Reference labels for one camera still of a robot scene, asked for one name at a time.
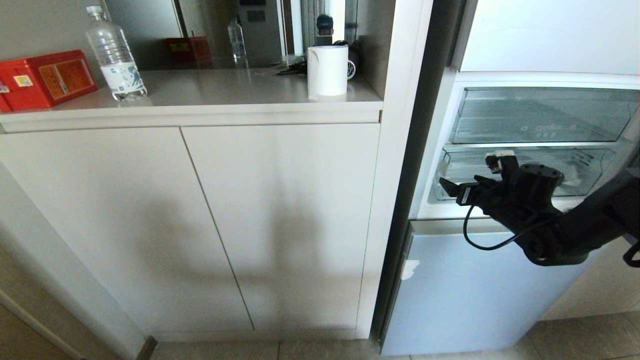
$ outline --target light blue panel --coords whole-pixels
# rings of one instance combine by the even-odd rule
[[[470,234],[481,245],[511,233]],[[401,281],[382,355],[439,354],[514,345],[596,258],[544,267],[520,247],[495,251],[469,245],[461,234],[414,235],[408,259],[419,260]]]

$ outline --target transparent drawer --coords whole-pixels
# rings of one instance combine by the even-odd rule
[[[454,183],[472,183],[474,175],[500,180],[500,174],[492,174],[484,162],[486,153],[496,150],[498,149],[443,150],[432,187],[436,200],[453,199],[438,183],[440,177]],[[605,147],[511,147],[499,150],[513,150],[520,165],[542,164],[560,170],[564,174],[564,182],[556,188],[554,196],[587,195],[616,155]]]
[[[613,142],[639,96],[616,89],[466,88],[450,142]]]

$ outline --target white mug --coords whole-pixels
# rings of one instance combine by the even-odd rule
[[[307,49],[309,97],[335,96],[347,92],[348,45],[313,46]]]

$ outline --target white shelf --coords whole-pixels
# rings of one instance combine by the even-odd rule
[[[382,99],[361,79],[347,94],[307,95],[307,78],[271,69],[142,72],[149,96],[117,102],[108,88],[42,110],[0,115],[7,133],[146,126],[378,122]]]

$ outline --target bottle cap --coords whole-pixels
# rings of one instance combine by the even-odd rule
[[[86,7],[86,13],[90,16],[102,16],[104,10],[100,5],[91,5]]]

